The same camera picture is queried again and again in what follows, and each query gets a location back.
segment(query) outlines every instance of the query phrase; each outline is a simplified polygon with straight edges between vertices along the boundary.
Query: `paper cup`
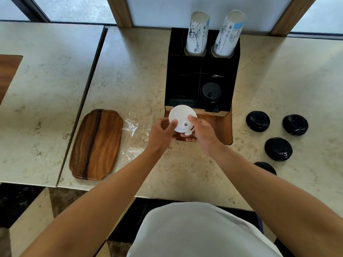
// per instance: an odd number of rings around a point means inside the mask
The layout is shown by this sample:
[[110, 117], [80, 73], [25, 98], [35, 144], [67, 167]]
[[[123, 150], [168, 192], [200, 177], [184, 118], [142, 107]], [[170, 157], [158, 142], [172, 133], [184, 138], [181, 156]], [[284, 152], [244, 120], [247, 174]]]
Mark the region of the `paper cup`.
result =
[[185, 49], [187, 55], [203, 56], [205, 54], [209, 24], [210, 16], [207, 13], [192, 13]]
[[245, 14], [239, 10], [232, 10], [226, 15], [225, 21], [212, 47], [213, 56], [232, 56], [242, 31], [244, 20]]

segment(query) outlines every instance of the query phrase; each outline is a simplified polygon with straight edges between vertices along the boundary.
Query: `person's left hand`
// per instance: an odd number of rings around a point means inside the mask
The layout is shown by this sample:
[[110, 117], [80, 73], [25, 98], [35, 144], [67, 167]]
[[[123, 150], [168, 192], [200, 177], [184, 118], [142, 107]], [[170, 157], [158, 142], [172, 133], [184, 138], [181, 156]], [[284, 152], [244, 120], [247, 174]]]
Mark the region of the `person's left hand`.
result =
[[173, 137], [174, 130], [177, 126], [177, 120], [174, 119], [169, 123], [168, 118], [160, 118], [157, 122], [151, 127], [149, 133], [149, 141], [146, 150], [160, 152], [163, 154], [168, 148], [170, 142], [175, 140]]

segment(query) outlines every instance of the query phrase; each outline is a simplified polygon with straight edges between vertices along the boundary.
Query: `countertop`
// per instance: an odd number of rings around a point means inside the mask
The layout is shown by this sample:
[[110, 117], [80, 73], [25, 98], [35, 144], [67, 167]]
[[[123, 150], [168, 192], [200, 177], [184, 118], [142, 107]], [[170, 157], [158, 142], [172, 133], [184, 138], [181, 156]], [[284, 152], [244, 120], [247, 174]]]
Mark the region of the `countertop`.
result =
[[0, 23], [21, 55], [0, 106], [0, 181], [56, 186], [103, 26]]
[[[169, 37], [169, 30], [108, 30], [76, 131], [83, 117], [95, 108], [115, 110], [124, 122], [136, 120], [138, 128], [132, 138], [129, 131], [123, 130], [113, 172], [142, 151], [152, 119], [164, 115]], [[341, 41], [241, 36], [232, 105], [234, 142], [230, 146], [251, 162], [269, 162], [278, 176], [311, 193], [340, 216], [342, 65]], [[246, 115], [253, 110], [269, 115], [267, 131], [256, 133], [247, 127]], [[284, 131], [282, 119], [288, 114], [300, 114], [308, 120], [305, 135], [294, 137]], [[276, 162], [268, 158], [264, 143], [271, 137], [291, 143], [293, 155], [289, 160]], [[70, 153], [58, 186], [89, 190], [98, 184], [71, 175]], [[190, 142], [172, 141], [137, 196], [251, 209], [218, 165], [203, 154], [198, 144]]]

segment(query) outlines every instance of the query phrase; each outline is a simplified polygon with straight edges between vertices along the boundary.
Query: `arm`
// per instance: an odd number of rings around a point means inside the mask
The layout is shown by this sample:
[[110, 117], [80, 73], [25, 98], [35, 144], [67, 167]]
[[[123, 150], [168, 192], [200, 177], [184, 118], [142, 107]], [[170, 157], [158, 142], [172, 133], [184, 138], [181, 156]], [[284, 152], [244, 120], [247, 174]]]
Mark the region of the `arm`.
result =
[[21, 256], [93, 256], [169, 146], [177, 121], [168, 124], [159, 119], [141, 155], [72, 203]]
[[189, 116], [199, 142], [238, 192], [295, 256], [343, 256], [343, 219], [304, 190], [223, 145], [211, 125]]

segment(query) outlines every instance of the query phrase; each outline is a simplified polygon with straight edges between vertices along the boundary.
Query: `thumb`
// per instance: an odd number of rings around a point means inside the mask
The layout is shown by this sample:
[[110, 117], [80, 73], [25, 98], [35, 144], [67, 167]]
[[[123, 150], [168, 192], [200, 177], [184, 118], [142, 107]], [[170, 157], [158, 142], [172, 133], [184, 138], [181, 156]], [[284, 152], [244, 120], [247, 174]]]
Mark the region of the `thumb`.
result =
[[198, 118], [189, 115], [188, 116], [188, 120], [195, 126], [195, 128], [199, 127], [201, 125], [201, 122]]
[[167, 132], [169, 133], [173, 133], [173, 131], [175, 130], [177, 126], [177, 120], [174, 119], [173, 121], [171, 121], [166, 129]]

